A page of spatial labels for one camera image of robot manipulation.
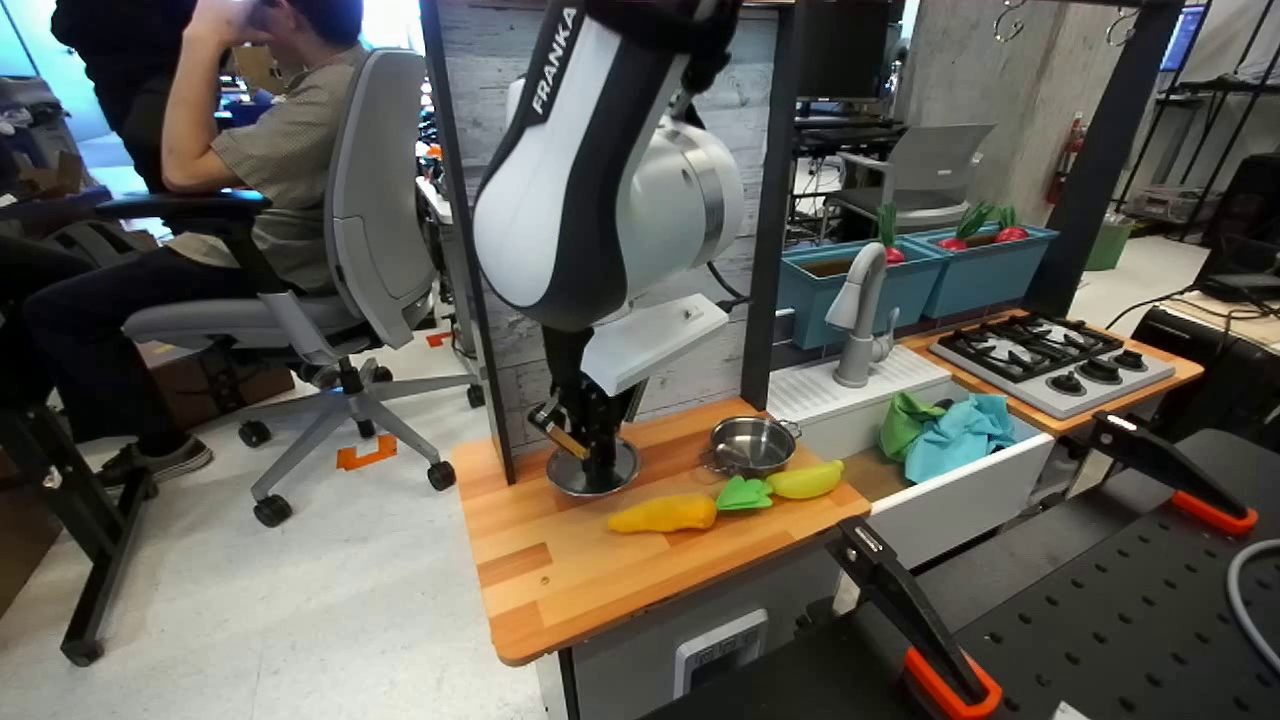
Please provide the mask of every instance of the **chair wheel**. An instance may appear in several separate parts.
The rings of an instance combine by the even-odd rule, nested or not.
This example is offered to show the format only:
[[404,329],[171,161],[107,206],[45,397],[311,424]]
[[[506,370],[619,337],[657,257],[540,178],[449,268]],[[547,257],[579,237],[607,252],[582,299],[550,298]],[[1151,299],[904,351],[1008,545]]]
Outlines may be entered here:
[[291,504],[282,498],[264,498],[264,499],[251,504],[251,515],[264,530],[278,530],[291,515]]
[[450,474],[450,465],[430,465],[429,482],[436,491],[449,491],[456,485],[456,474]]
[[242,450],[264,450],[271,440],[271,428],[264,419],[242,419],[239,440]]
[[105,641],[76,641],[76,643],[65,643],[65,658],[76,663],[76,669],[86,669],[105,658]]

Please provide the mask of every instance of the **teal bin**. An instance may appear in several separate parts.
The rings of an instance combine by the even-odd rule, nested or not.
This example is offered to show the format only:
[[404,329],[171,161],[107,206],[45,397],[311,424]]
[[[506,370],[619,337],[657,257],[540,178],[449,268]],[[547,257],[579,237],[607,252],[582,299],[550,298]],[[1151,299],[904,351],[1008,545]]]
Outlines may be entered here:
[[980,308],[1018,305],[1046,257],[1057,232],[1034,228],[1014,243],[980,243],[967,252],[943,252],[948,232],[904,237],[901,250],[943,257],[943,271],[923,308],[926,319],[967,315]]
[[[852,257],[864,243],[818,243],[786,250],[779,268],[775,308],[794,314],[794,349],[801,351],[834,351],[842,332],[826,326],[826,308],[849,275]],[[911,329],[932,298],[932,284],[943,271],[941,252],[904,250],[904,265],[893,265],[878,291],[876,332]]]

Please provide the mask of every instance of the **toy stove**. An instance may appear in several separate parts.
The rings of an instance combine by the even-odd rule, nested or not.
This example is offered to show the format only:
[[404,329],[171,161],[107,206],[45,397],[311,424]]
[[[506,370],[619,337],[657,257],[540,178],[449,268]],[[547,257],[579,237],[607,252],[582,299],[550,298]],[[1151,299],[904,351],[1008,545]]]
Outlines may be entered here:
[[1122,349],[1116,337],[1043,315],[960,329],[941,337],[932,351],[1046,415],[1096,412],[1172,378],[1169,363]]

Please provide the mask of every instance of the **white sink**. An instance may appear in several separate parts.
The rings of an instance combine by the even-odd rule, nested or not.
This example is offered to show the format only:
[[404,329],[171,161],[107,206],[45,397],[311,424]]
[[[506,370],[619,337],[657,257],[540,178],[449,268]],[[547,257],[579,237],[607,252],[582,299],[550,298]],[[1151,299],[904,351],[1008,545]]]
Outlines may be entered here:
[[855,458],[870,450],[876,428],[896,393],[918,401],[943,401],[952,378],[909,351],[893,349],[864,388],[842,388],[832,382],[832,363],[779,370],[767,378],[767,415],[801,432],[801,445],[816,458]]
[[926,406],[967,397],[941,363],[893,349],[864,388],[834,385],[832,363],[771,372],[767,412],[816,458],[849,459],[852,485],[870,498],[870,530],[911,570],[1014,522],[1034,498],[1052,436],[1014,419],[1014,445],[926,485],[904,485],[876,451],[896,393]]

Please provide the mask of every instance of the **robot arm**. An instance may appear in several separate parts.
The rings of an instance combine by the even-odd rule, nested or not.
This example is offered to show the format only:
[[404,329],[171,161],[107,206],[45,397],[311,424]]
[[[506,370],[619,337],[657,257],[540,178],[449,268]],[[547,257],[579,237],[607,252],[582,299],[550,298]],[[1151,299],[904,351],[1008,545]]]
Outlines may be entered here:
[[741,0],[557,0],[483,178],[475,260],[543,329],[557,397],[532,424],[559,445],[550,482],[567,491],[632,477],[614,428],[645,378],[728,326],[704,298],[635,299],[741,228],[741,172],[688,124],[737,11]]

